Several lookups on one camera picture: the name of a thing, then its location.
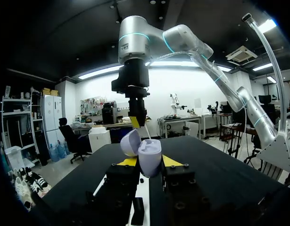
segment yellow label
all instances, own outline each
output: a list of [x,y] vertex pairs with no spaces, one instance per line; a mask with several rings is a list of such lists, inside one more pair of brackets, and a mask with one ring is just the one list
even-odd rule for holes
[[135,166],[136,160],[137,160],[137,157],[133,157],[133,158],[130,158],[130,159],[125,159],[124,161],[118,163],[117,165],[119,165],[119,166],[125,166],[125,165]]
[[140,128],[139,122],[137,121],[135,116],[130,116],[131,124],[135,128]]
[[166,167],[168,166],[183,166],[181,163],[170,159],[169,157],[163,155],[164,164]]

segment black tablecloth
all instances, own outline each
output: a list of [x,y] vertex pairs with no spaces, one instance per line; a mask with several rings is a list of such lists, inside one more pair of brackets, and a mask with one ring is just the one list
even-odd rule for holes
[[[210,199],[212,208],[233,202],[237,207],[258,202],[267,192],[282,184],[256,169],[230,157],[222,151],[189,136],[161,140],[162,152],[180,162],[188,163],[195,179]],[[69,173],[49,193],[44,201],[53,208],[67,208],[71,202],[85,204],[85,191],[94,192],[112,163],[123,161],[120,144],[105,145]],[[166,225],[165,195],[161,176],[150,179],[150,218],[152,226]]]

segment refrigerator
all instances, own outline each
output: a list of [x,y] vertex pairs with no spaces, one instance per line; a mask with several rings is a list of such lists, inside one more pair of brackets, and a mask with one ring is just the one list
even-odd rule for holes
[[46,131],[47,144],[53,146],[58,143],[58,140],[64,142],[64,136],[59,130],[59,119],[62,116],[62,97],[44,95],[42,101],[42,112],[44,127]]

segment water bottle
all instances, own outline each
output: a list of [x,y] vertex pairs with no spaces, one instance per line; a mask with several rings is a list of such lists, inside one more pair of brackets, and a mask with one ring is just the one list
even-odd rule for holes
[[64,148],[65,148],[65,152],[66,152],[66,154],[69,155],[69,154],[70,154],[70,151],[69,151],[69,149],[68,149],[68,146],[67,146],[67,142],[66,142],[66,140],[64,140]]
[[64,159],[66,157],[64,145],[61,144],[59,140],[58,140],[58,155],[60,159]]
[[54,162],[59,161],[59,156],[58,153],[56,152],[56,148],[53,147],[52,144],[50,144],[49,153],[52,161]]

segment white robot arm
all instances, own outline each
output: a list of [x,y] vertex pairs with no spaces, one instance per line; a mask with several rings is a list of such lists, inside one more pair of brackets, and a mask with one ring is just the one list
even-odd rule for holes
[[112,81],[112,90],[125,93],[130,98],[129,116],[136,117],[141,126],[147,113],[143,97],[149,95],[144,89],[149,86],[145,63],[166,54],[186,53],[217,84],[235,112],[246,109],[261,141],[263,150],[258,157],[266,162],[264,170],[273,174],[274,178],[281,174],[281,169],[290,171],[290,133],[286,132],[285,122],[281,124],[281,130],[276,131],[262,107],[244,87],[237,91],[232,89],[225,74],[208,61],[213,50],[187,26],[178,25],[162,31],[149,25],[141,16],[130,16],[122,21],[118,48],[118,61],[124,67],[119,70],[119,78]]

